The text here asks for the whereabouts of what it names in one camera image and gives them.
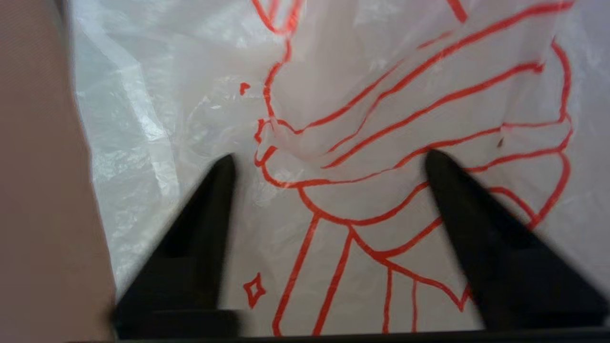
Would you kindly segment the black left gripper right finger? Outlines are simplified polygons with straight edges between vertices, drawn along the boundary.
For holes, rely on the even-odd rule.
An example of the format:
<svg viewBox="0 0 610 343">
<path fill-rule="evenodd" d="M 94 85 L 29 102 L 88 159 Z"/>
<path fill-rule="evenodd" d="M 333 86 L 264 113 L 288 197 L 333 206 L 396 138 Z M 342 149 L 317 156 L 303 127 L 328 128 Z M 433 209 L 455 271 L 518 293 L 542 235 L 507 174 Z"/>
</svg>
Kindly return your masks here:
<svg viewBox="0 0 610 343">
<path fill-rule="evenodd" d="M 486 329 L 602 326 L 609 302 L 448 154 L 424 170 Z"/>
</svg>

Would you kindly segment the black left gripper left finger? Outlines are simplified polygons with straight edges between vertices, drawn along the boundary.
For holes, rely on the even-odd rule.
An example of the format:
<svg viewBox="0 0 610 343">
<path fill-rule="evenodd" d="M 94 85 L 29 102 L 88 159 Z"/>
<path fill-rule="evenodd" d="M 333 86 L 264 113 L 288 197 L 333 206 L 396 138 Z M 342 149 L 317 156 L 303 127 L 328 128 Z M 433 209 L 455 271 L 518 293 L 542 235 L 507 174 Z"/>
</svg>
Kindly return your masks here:
<svg viewBox="0 0 610 343">
<path fill-rule="evenodd" d="M 240 334 L 219 300 L 237 182 L 233 155 L 214 162 L 112 312 L 119 339 L 224 339 Z"/>
</svg>

